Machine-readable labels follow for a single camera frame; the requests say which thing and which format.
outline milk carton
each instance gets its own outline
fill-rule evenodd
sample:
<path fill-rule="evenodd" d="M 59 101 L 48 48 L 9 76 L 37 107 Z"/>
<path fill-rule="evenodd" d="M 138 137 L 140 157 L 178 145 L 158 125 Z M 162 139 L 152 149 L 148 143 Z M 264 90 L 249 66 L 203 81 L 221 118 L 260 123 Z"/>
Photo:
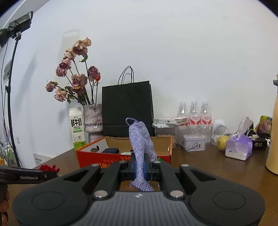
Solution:
<path fill-rule="evenodd" d="M 74 149 L 77 150 L 86 144 L 82 112 L 80 107 L 73 107 L 70 111 L 70 128 Z"/>

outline gray ribbed panel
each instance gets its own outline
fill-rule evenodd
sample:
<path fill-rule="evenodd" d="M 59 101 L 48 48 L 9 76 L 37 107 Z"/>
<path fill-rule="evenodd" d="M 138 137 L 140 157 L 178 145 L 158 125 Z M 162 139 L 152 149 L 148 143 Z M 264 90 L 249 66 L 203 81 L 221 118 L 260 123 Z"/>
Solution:
<path fill-rule="evenodd" d="M 169 200 L 161 191 L 118 191 L 111 199 L 94 202 L 88 213 L 72 226 L 94 225 L 206 226 L 191 215 L 184 202 Z"/>

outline metal screw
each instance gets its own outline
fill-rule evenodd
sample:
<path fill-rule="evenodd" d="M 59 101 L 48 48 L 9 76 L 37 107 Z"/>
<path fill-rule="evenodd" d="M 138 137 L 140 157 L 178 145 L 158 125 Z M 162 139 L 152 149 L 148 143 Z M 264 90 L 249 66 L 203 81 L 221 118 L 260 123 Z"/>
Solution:
<path fill-rule="evenodd" d="M 98 190 L 94 192 L 94 196 L 97 198 L 104 198 L 108 195 L 107 191 L 105 190 Z"/>
<path fill-rule="evenodd" d="M 170 192 L 170 195 L 174 198 L 179 198 L 183 196 L 183 192 L 180 190 L 173 190 Z"/>

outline human hand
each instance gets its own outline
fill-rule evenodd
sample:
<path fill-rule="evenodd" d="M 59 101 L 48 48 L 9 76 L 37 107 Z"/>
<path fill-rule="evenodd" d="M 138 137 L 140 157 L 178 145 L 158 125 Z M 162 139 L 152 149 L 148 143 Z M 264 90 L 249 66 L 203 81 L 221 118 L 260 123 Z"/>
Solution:
<path fill-rule="evenodd" d="M 10 200 L 10 198 L 11 198 L 10 193 L 7 190 L 4 200 L 0 202 L 0 212 L 1 212 L 0 226 L 7 226 L 8 214 L 6 212 L 9 208 L 8 200 Z"/>

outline black tripod pole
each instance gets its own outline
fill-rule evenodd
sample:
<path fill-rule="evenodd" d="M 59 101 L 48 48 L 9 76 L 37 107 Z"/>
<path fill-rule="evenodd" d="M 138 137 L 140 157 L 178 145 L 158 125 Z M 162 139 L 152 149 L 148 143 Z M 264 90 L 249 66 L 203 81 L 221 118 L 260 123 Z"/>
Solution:
<path fill-rule="evenodd" d="M 10 64 L 9 83 L 8 83 L 8 87 L 7 87 L 9 129 L 10 129 L 12 147 L 13 147 L 13 150 L 14 150 L 14 156 L 16 158 L 16 163 L 17 163 L 18 167 L 20 167 L 20 164 L 19 164 L 18 155 L 17 155 L 17 152 L 16 152 L 16 145 L 14 143 L 14 134 L 13 134 L 13 127 L 12 127 L 12 115 L 11 115 L 11 78 L 12 78 L 12 69 L 13 69 L 13 63 L 14 63 L 14 55 L 16 53 L 16 47 L 17 47 L 17 44 L 18 44 L 18 40 L 20 40 L 20 39 L 21 39 L 21 32 L 19 32 L 19 34 L 16 37 L 16 43 L 15 43 L 15 46 L 14 46 L 14 52 L 13 52 L 13 56 L 12 56 L 12 60 L 11 60 L 11 64 Z"/>

